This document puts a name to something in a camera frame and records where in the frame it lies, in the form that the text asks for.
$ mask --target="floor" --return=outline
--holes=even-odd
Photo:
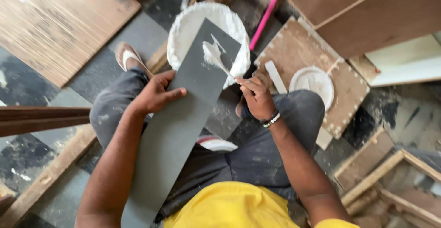
[[[179,13],[180,1],[151,0],[145,3],[133,20],[64,89],[48,82],[0,48],[0,105],[91,107],[97,94],[123,72],[114,58],[116,45],[126,41],[144,60],[149,59],[167,39],[173,20]],[[268,3],[269,0],[233,0],[230,7],[239,14],[248,34],[252,36]],[[298,17],[298,13],[286,4],[275,12],[261,42],[252,53],[252,60],[290,15]],[[441,93],[437,85],[425,84],[372,89],[342,138],[333,139],[326,151],[319,149],[315,155],[316,161],[332,179],[332,173],[339,164],[383,124],[399,145],[441,150],[440,101],[433,91],[438,95]],[[253,133],[254,125],[247,120],[236,119],[234,128],[238,127],[232,132],[223,133],[223,137],[240,145]],[[77,126],[0,138],[0,192],[9,192],[18,197],[81,130],[82,126]],[[43,195],[19,227],[74,227],[80,197],[102,153],[99,143],[93,144]],[[296,219],[302,211],[292,207],[290,214]]]

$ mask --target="black and white floor tile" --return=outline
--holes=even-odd
[[[145,3],[142,11],[64,89],[56,87],[0,48],[0,106],[91,107],[99,92],[123,72],[115,61],[116,45],[127,41],[147,60],[167,39],[174,18],[180,12],[180,3],[181,0],[151,0]],[[265,9],[256,0],[233,0],[231,7],[252,35]],[[275,17],[273,25],[269,25],[263,35],[262,48],[289,14],[276,11]],[[326,151],[320,149],[315,159],[328,175],[332,174],[341,161],[359,149],[380,124],[387,124],[386,129],[401,145],[423,144],[429,147],[433,141],[424,140],[424,135],[439,137],[441,111],[439,102],[423,90],[423,85],[372,89],[343,137],[333,139]],[[81,129],[82,126],[76,126],[0,138],[0,189],[7,189],[18,197]],[[242,121],[229,140],[240,144],[254,129],[255,124]],[[51,191],[44,194],[19,227],[74,227],[80,197],[103,151],[98,142],[93,144]]]

